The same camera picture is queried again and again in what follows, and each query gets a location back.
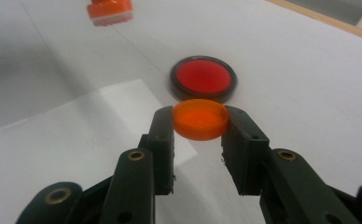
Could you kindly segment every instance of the metal hole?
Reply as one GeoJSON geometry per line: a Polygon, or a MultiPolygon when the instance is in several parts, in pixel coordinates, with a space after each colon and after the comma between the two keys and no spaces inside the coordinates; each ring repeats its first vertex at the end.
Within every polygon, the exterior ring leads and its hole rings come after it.
{"type": "Polygon", "coordinates": [[[281,159],[286,161],[294,161],[297,159],[297,155],[291,151],[279,151],[277,154],[281,159]]]}
{"type": "Polygon", "coordinates": [[[142,151],[133,151],[133,152],[129,153],[128,157],[129,157],[129,160],[131,160],[131,161],[140,161],[145,156],[146,155],[142,151]]]}
{"type": "Polygon", "coordinates": [[[45,203],[47,204],[57,204],[64,202],[71,195],[71,190],[69,188],[58,188],[49,192],[45,196],[45,203]]]}

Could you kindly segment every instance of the orange disc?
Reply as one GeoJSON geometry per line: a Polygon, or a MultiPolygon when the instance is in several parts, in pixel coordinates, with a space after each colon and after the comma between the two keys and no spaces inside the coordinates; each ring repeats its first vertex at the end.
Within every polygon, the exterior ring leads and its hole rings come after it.
{"type": "Polygon", "coordinates": [[[221,136],[228,127],[228,109],[214,101],[187,100],[173,109],[174,129],[191,140],[211,140],[221,136]]]}

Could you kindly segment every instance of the tabletop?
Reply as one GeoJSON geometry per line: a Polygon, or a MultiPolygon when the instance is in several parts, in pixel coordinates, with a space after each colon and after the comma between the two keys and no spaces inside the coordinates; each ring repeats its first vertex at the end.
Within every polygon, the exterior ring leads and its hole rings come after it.
{"type": "MultiPolygon", "coordinates": [[[[356,194],[362,38],[262,0],[134,0],[133,19],[107,27],[91,24],[88,3],[0,0],[0,223],[52,183],[86,189],[110,176],[153,112],[178,103],[170,70],[192,55],[233,68],[225,105],[245,110],[271,148],[356,194]]],[[[237,194],[220,139],[176,143],[157,223],[265,223],[258,197],[237,194]]]]}

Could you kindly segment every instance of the white table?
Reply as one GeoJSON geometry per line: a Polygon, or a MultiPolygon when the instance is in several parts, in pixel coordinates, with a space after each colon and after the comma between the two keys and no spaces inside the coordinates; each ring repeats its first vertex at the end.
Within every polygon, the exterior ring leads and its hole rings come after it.
{"type": "MultiPolygon", "coordinates": [[[[0,132],[136,79],[156,102],[175,105],[168,91],[171,67],[187,56],[208,55],[232,66],[239,83],[226,104],[247,111],[272,148],[297,151],[326,183],[356,193],[362,185],[362,38],[265,1],[133,4],[132,21],[96,28],[87,2],[0,0],[0,132]]],[[[238,196],[219,139],[190,143],[199,155],[175,169],[174,195],[157,197],[157,223],[264,223],[258,197],[238,196]]],[[[4,139],[0,158],[13,156],[20,164],[46,159],[8,151],[12,144],[4,139]]],[[[51,183],[70,180],[85,189],[103,175],[86,167],[73,179],[49,172],[54,182],[48,182],[38,174],[9,176],[23,171],[1,161],[0,223],[14,222],[51,183]]]]}

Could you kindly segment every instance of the red disc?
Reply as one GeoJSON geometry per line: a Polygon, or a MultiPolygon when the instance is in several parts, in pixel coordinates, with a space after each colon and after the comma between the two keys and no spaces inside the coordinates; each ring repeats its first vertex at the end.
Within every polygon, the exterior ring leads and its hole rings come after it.
{"type": "Polygon", "coordinates": [[[172,90],[180,100],[226,101],[237,78],[231,67],[219,59],[191,56],[178,62],[170,74],[172,90]]]}
{"type": "Polygon", "coordinates": [[[176,73],[178,81],[192,91],[224,91],[231,83],[230,73],[222,65],[206,60],[184,63],[176,73]]]}

